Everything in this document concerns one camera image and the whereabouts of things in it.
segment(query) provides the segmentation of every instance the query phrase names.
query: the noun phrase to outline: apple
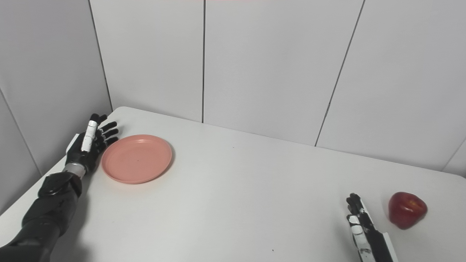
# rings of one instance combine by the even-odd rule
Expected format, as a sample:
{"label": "apple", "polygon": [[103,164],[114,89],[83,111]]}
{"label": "apple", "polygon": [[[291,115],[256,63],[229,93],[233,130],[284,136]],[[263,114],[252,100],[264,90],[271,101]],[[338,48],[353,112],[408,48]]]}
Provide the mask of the apple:
{"label": "apple", "polygon": [[400,229],[408,229],[423,219],[427,205],[416,195],[407,192],[395,193],[388,203],[390,222]]}

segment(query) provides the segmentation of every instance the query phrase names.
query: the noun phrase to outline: pink plate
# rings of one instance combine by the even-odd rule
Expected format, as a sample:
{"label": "pink plate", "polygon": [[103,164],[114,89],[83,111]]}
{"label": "pink plate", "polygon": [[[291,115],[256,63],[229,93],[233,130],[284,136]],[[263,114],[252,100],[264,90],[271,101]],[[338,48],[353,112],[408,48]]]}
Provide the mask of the pink plate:
{"label": "pink plate", "polygon": [[112,179],[139,184],[164,172],[171,161],[171,147],[151,135],[135,135],[116,141],[102,156],[103,171]]}

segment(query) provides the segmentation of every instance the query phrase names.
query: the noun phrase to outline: robotic hand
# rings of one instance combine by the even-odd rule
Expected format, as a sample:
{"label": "robotic hand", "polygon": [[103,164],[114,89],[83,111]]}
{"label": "robotic hand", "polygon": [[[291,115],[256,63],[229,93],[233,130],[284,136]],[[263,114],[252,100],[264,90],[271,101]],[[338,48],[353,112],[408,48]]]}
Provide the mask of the robotic hand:
{"label": "robotic hand", "polygon": [[388,233],[376,230],[361,198],[352,193],[346,202],[351,212],[347,219],[361,262],[398,262]]}
{"label": "robotic hand", "polygon": [[116,122],[100,129],[106,115],[93,114],[86,132],[76,134],[62,172],[47,176],[38,198],[26,212],[21,231],[0,248],[1,262],[48,262],[56,241],[68,229],[81,196],[81,178],[92,172],[101,152],[116,142]]}

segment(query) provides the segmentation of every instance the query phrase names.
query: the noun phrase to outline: panel seam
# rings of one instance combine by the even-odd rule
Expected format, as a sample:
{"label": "panel seam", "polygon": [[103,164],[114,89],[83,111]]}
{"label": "panel seam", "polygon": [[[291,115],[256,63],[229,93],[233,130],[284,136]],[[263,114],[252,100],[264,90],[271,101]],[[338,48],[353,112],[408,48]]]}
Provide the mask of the panel seam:
{"label": "panel seam", "polygon": [[23,139],[24,145],[26,145],[27,151],[28,151],[29,155],[31,156],[32,162],[34,163],[34,166],[35,166],[37,172],[39,173],[39,178],[40,178],[40,177],[43,176],[43,174],[42,174],[41,170],[39,169],[39,166],[37,165],[37,162],[35,161],[34,156],[32,155],[31,149],[29,148],[29,146],[28,146],[28,144],[26,142],[26,139],[24,138],[24,135],[21,132],[21,128],[18,125],[18,121],[16,121],[16,118],[14,117],[13,111],[11,110],[10,105],[8,104],[7,98],[3,94],[3,91],[2,91],[1,88],[0,88],[0,95],[2,96],[3,100],[5,101],[5,104],[7,105],[8,112],[10,113],[11,117],[13,118],[13,121],[14,121],[14,124],[16,125],[16,128],[18,128],[18,132],[20,133],[20,136]]}
{"label": "panel seam", "polygon": [[206,82],[206,0],[204,0],[204,24],[202,36],[202,117],[201,122],[204,122],[204,94]]}
{"label": "panel seam", "polygon": [[321,135],[321,132],[322,132],[323,125],[325,124],[325,120],[327,119],[327,115],[329,114],[329,109],[330,109],[330,105],[332,104],[333,95],[335,94],[336,86],[338,85],[338,80],[340,80],[340,76],[342,74],[343,66],[345,65],[346,57],[348,56],[348,52],[350,50],[351,42],[353,42],[353,37],[354,37],[354,34],[356,32],[357,24],[359,23],[359,18],[361,18],[361,14],[363,12],[363,8],[364,8],[365,3],[366,3],[366,0],[363,0],[363,4],[361,5],[361,9],[359,10],[359,14],[358,14],[357,19],[356,19],[356,24],[354,25],[353,33],[351,34],[351,38],[349,39],[348,47],[346,48],[345,56],[343,57],[343,62],[342,62],[342,65],[340,67],[340,71],[338,72],[338,76],[336,77],[336,82],[335,82],[335,85],[333,87],[332,95],[330,96],[329,104],[327,105],[327,110],[325,111],[325,115],[323,117],[322,124],[321,124],[320,130],[319,130],[319,134],[317,135],[317,139],[315,140],[314,146],[317,146],[317,142],[319,142],[319,138],[320,138],[320,135]]}
{"label": "panel seam", "polygon": [[97,49],[99,50],[100,64],[102,65],[102,72],[103,72],[103,78],[105,80],[105,87],[107,88],[107,95],[109,97],[110,109],[113,112],[113,104],[112,104],[112,99],[110,97],[109,84],[107,82],[107,75],[105,74],[105,67],[103,66],[102,52],[100,50],[99,37],[97,36],[96,22],[94,21],[94,13],[92,12],[92,5],[90,4],[90,0],[88,0],[88,4],[89,4],[90,16],[92,19],[92,26],[94,27],[94,34],[96,36]]}
{"label": "panel seam", "polygon": [[446,164],[443,166],[442,169],[440,169],[440,171],[444,171],[445,168],[448,166],[448,164],[450,163],[450,161],[455,157],[456,153],[458,153],[459,149],[463,146],[463,144],[466,142],[466,138],[463,139],[463,142],[461,142],[461,144],[458,146],[458,148],[455,150],[455,152],[453,153],[453,155],[448,159],[448,161],[446,162]]}

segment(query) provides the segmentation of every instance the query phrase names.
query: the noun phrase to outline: white table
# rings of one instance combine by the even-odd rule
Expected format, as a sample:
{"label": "white table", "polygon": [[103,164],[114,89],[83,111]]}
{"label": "white table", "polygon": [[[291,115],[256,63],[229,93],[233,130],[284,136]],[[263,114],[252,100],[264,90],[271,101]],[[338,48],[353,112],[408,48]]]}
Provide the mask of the white table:
{"label": "white table", "polygon": [[[120,137],[167,140],[174,161],[161,177],[118,183],[99,167],[53,261],[357,262],[345,198],[359,194],[400,262],[466,260],[466,179],[127,107]],[[62,159],[49,173],[63,168]],[[39,180],[0,216],[0,245],[19,231]],[[429,207],[413,228],[387,219],[397,191]]]}

